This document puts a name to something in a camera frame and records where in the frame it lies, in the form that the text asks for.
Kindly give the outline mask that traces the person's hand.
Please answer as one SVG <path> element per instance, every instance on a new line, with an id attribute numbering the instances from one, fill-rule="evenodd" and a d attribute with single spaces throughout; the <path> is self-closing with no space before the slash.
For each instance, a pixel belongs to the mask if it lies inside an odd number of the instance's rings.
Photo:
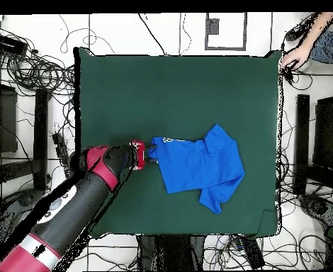
<path id="1" fill-rule="evenodd" d="M 281 70 L 296 70 L 303 66 L 310 56 L 311 47 L 300 45 L 284 54 L 281 60 Z"/>

